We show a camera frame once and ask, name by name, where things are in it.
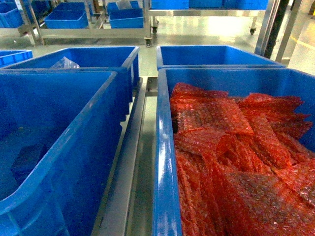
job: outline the dark object in bin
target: dark object in bin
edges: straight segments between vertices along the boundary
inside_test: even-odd
[[[36,144],[21,148],[11,168],[13,176],[19,185],[23,183],[47,151],[48,149],[45,144]]]

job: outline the red bubble wrap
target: red bubble wrap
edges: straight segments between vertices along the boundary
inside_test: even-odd
[[[213,151],[222,155],[229,149],[230,135],[214,128],[200,128],[182,131],[174,135],[175,146],[193,154],[202,155]]]
[[[239,103],[240,107],[250,107],[255,109],[276,110],[279,112],[293,112],[304,102],[300,97],[285,96],[272,97],[267,94],[252,93]]]
[[[230,99],[216,99],[202,104],[174,104],[171,110],[177,116],[179,131],[216,127],[227,133],[253,135],[252,128],[238,105]]]
[[[278,121],[270,122],[274,131],[286,133],[295,139],[300,139],[310,128],[313,123],[310,121]]]
[[[241,171],[271,174],[271,170],[256,155],[246,143],[239,141],[236,137],[233,140],[235,155],[239,156]]]
[[[204,90],[185,83],[177,83],[173,89],[172,97],[175,96],[196,96],[208,98],[224,98],[228,96],[228,92]]]
[[[283,113],[279,111],[273,111],[273,110],[268,110],[268,109],[252,109],[252,108],[242,108],[241,109],[244,116],[246,118],[254,118],[258,117],[261,114],[266,115],[267,120],[269,122],[289,122],[289,121],[302,121],[309,117],[310,115],[306,114],[301,114],[301,113]]]
[[[250,124],[255,133],[255,141],[268,154],[268,160],[279,169],[292,165],[289,150],[278,140],[266,116],[252,118]]]
[[[295,158],[298,163],[302,163],[310,160],[311,158],[315,158],[315,153],[308,150],[304,147],[299,141],[294,139],[288,134],[285,133],[276,133],[278,139],[285,144],[288,149],[295,153]]]
[[[202,194],[200,156],[176,150],[183,232],[186,235],[216,236],[209,206]]]
[[[291,189],[315,206],[315,160],[275,172]]]
[[[215,198],[233,236],[315,234],[314,209],[276,176],[213,169]]]

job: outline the empty blue bin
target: empty blue bin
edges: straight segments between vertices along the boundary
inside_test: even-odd
[[[186,10],[189,0],[152,0],[152,10]]]
[[[204,67],[285,67],[284,65],[231,46],[157,47],[157,69]]]
[[[0,235],[89,236],[122,128],[116,72],[0,73]],[[18,186],[24,146],[48,152]]]
[[[3,28],[17,28],[23,24],[21,14],[14,2],[0,3],[0,21]]]
[[[0,51],[0,68],[33,58],[31,50]]]
[[[45,24],[49,29],[84,29],[89,23],[85,10],[57,10],[45,18]]]
[[[109,23],[113,29],[143,28],[143,10],[141,8],[112,10],[109,15]]]
[[[189,8],[220,8],[222,0],[189,0]]]

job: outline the metal rail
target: metal rail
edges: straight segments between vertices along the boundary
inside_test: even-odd
[[[261,11],[255,10],[149,10],[149,16],[237,16],[255,17]]]
[[[124,236],[131,220],[147,84],[147,77],[140,79],[98,236]]]

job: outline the blue bin on shelf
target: blue bin on shelf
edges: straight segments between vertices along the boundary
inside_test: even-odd
[[[85,11],[53,11],[45,24],[49,29],[84,29],[89,23]]]
[[[113,29],[143,28],[143,11],[139,9],[112,10],[109,23]]]
[[[189,8],[220,8],[222,0],[189,0]]]
[[[0,3],[0,22],[2,28],[17,28],[23,24],[21,14],[14,2]]]
[[[186,10],[189,8],[189,0],[152,0],[153,10]]]
[[[266,10],[268,0],[223,0],[225,9]]]

